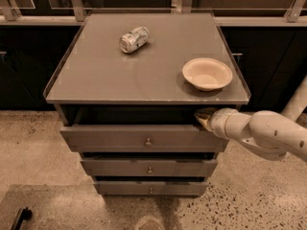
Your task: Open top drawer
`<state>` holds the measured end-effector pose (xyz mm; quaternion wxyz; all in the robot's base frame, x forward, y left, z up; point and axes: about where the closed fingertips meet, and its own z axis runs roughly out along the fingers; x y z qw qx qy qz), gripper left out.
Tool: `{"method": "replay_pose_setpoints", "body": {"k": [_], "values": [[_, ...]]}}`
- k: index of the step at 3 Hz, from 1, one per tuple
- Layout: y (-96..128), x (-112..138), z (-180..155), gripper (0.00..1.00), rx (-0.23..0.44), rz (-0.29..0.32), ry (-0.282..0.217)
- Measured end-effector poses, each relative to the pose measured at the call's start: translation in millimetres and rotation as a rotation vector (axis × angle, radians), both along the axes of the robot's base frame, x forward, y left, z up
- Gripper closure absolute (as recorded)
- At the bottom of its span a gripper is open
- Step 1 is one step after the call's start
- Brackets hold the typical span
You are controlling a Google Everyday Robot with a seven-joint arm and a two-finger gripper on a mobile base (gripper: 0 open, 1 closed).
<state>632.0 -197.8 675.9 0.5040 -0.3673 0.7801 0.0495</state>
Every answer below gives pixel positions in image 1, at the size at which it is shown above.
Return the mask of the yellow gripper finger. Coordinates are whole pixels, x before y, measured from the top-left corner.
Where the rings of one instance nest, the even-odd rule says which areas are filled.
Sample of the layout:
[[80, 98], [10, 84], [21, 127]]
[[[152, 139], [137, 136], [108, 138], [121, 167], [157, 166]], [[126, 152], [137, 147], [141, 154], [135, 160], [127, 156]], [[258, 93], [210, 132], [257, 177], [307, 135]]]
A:
[[203, 119], [203, 118], [198, 118], [198, 122], [207, 130], [212, 132], [213, 129], [211, 128], [210, 124], [209, 124], [209, 120], [208, 119]]
[[195, 117], [197, 119], [209, 119], [216, 111], [218, 111], [218, 108], [216, 107], [206, 107], [198, 109], [195, 112]]

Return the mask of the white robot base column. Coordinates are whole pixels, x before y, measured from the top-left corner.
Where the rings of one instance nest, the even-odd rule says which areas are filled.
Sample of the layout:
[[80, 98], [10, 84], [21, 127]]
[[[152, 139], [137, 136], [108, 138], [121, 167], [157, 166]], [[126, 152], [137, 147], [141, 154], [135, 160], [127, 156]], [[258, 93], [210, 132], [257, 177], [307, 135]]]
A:
[[295, 122], [306, 107], [307, 76], [300, 83], [299, 87], [282, 110], [282, 115]]

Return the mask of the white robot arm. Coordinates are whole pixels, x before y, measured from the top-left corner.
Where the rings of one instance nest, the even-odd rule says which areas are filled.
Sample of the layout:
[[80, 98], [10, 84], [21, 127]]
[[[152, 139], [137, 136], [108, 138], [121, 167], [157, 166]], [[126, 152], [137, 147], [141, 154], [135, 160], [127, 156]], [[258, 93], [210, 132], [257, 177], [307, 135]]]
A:
[[207, 107], [195, 112], [197, 121], [217, 137], [237, 141], [242, 147], [271, 161], [291, 153], [307, 162], [307, 129], [272, 111], [252, 115], [232, 108]]

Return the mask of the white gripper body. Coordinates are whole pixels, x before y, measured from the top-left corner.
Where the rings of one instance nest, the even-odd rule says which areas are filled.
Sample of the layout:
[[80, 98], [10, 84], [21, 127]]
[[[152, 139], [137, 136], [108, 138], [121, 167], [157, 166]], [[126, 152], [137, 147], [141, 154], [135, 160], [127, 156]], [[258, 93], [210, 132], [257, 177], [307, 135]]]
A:
[[250, 115], [238, 112], [236, 109], [223, 108], [209, 118], [208, 130], [220, 138], [241, 141], [251, 136], [250, 118]]

